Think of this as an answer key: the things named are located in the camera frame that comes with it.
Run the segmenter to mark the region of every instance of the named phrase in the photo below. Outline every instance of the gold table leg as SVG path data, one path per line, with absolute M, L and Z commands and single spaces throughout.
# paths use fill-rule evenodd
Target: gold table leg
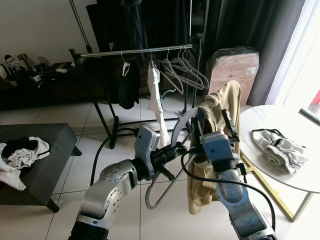
M 291 221 L 295 222 L 300 217 L 301 213 L 309 203 L 311 197 L 313 196 L 312 192 L 308 192 L 306 196 L 304 197 L 300 207 L 296 211 L 295 214 L 292 213 L 292 211 L 288 208 L 288 206 L 285 204 L 285 202 L 281 199 L 281 197 L 277 194 L 277 192 L 271 187 L 271 185 L 267 182 L 267 180 L 262 176 L 262 174 L 259 172 L 259 170 L 248 160 L 248 158 L 241 152 L 240 158 L 243 160 L 245 164 L 247 164 L 248 168 L 246 169 L 246 172 L 252 172 L 256 175 L 258 181 L 263 185 L 264 189 L 271 195 L 273 200 L 277 203 L 281 211 L 284 213 L 284 215 Z

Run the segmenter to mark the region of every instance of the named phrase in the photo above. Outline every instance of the tile floor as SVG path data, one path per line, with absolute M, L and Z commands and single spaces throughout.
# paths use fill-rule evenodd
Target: tile floor
M 181 111 L 183 99 L 179 95 L 166 97 L 164 107 Z M 112 130 L 112 115 L 108 105 L 99 104 L 107 124 Z M 122 122 L 154 119 L 152 112 L 147 110 L 148 98 L 142 97 L 140 104 L 130 110 L 123 110 L 114 105 L 116 114 Z M 241 111 L 250 108 L 245 106 Z M 173 112 L 166 112 L 166 118 L 174 118 Z M 100 122 L 97 111 L 91 103 L 79 103 L 61 106 L 30 108 L 12 111 L 0 111 L 0 124 L 37 124 L 37 123 L 68 123 L 77 136 L 77 146 L 82 156 L 71 156 L 56 185 L 52 199 L 60 207 L 53 214 L 42 206 L 6 206 L 0 205 L 0 240 L 66 240 L 75 222 L 78 210 L 86 190 L 89 187 L 92 164 L 98 147 L 107 134 Z M 175 121 L 167 123 L 172 129 Z M 144 123 L 157 129 L 156 123 Z M 95 179 L 100 171 L 112 163 L 134 157 L 133 136 L 117 139 L 115 149 L 103 148 L 96 167 Z M 166 167 L 177 174 L 180 170 L 178 160 Z M 142 181 L 129 196 L 123 199 L 116 221 L 109 233 L 110 240 L 170 240 L 170 239 L 217 239 L 231 240 L 237 236 L 229 222 L 228 212 L 219 202 L 208 205 L 197 215 L 188 212 L 187 176 L 183 174 L 166 198 L 154 210 L 147 209 L 144 197 L 149 182 Z M 253 175 L 248 175 L 248 182 L 262 189 Z M 283 185 L 270 182 L 279 194 L 293 209 L 297 209 L 303 193 L 289 189 Z M 159 177 L 152 199 L 156 200 L 168 186 L 166 178 Z M 270 220 L 270 211 L 265 200 L 256 192 L 250 191 L 250 199 Z M 319 239 L 317 220 L 320 214 L 318 203 L 320 196 L 311 199 L 300 219 L 295 223 L 287 221 L 285 216 L 274 204 L 276 211 L 276 233 L 279 240 Z

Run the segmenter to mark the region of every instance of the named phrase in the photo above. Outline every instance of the clothing rack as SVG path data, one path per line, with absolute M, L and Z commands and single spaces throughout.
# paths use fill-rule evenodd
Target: clothing rack
M 197 48 L 196 51 L 196 69 L 199 69 L 199 56 L 200 56 L 200 52 L 201 52 L 201 47 L 202 47 L 202 42 L 200 41 L 199 45 L 193 45 L 193 44 L 187 44 L 187 45 L 180 45 L 180 46 L 168 46 L 168 47 L 157 47 L 157 48 L 147 48 L 147 49 L 138 49 L 138 50 L 123 50 L 123 51 L 109 51 L 109 52 L 97 52 L 97 53 L 76 53 L 75 50 L 69 49 L 71 56 L 73 58 L 74 64 L 76 66 L 76 68 L 80 71 L 82 77 L 83 77 L 83 81 L 84 83 L 87 85 L 87 89 L 88 89 L 88 93 L 90 94 L 90 97 L 92 99 L 92 102 L 94 104 L 94 107 L 99 115 L 99 118 L 103 124 L 103 127 L 105 128 L 106 133 L 108 134 L 108 137 L 110 138 L 110 142 L 109 142 L 109 146 L 111 149 L 115 148 L 116 145 L 116 139 L 117 137 L 120 136 L 130 136 L 133 135 L 133 133 L 127 133 L 127 134 L 117 134 L 117 132 L 119 131 L 119 126 L 123 126 L 123 125 L 131 125 L 131 124 L 138 124 L 138 123 L 147 123 L 147 122 L 156 122 L 155 119 L 152 120 L 141 120 L 141 121 L 131 121 L 131 122 L 121 122 L 119 123 L 119 117 L 115 114 L 114 108 L 112 106 L 112 103 L 109 99 L 108 96 L 108 87 L 106 85 L 106 83 L 104 82 L 102 84 L 102 88 L 103 91 L 106 95 L 106 100 L 107 103 L 110 107 L 112 116 L 113 116 L 113 129 L 112 129 L 112 133 L 110 132 L 108 125 L 104 119 L 104 116 L 99 108 L 97 99 L 90 87 L 89 81 L 87 80 L 87 73 L 83 68 L 83 64 L 86 62 L 87 58 L 93 58 L 93 57 L 103 57 L 103 56 L 116 56 L 116 55 L 125 55 L 125 54 L 139 54 L 139 53 L 153 53 L 153 52 L 161 52 L 161 51 L 168 51 L 168 50 L 181 50 L 181 49 L 191 49 L 191 48 Z M 196 99 L 196 91 L 193 91 L 193 101 L 195 101 Z M 183 113 L 185 113 L 187 111 L 187 101 L 188 101 L 188 85 L 186 86 L 186 91 L 185 91 L 185 95 L 184 95 L 184 109 L 183 109 Z M 177 120 L 178 118 L 166 118 L 164 119 L 165 121 L 172 121 L 172 120 Z

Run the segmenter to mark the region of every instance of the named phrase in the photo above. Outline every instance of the white tabletop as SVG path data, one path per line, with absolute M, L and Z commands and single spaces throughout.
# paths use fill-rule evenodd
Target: white tabletop
M 277 129 L 286 138 L 303 146 L 311 160 L 301 169 L 287 175 L 271 165 L 264 152 L 252 139 L 255 129 Z M 263 105 L 252 107 L 240 115 L 240 149 L 250 162 L 264 174 L 306 192 L 320 193 L 320 127 L 297 111 L 285 106 Z

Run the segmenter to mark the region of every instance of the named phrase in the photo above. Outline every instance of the remote control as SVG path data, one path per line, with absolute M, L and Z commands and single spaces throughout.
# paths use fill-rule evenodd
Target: remote control
M 313 114 L 310 110 L 301 108 L 299 113 L 320 126 L 320 117 Z

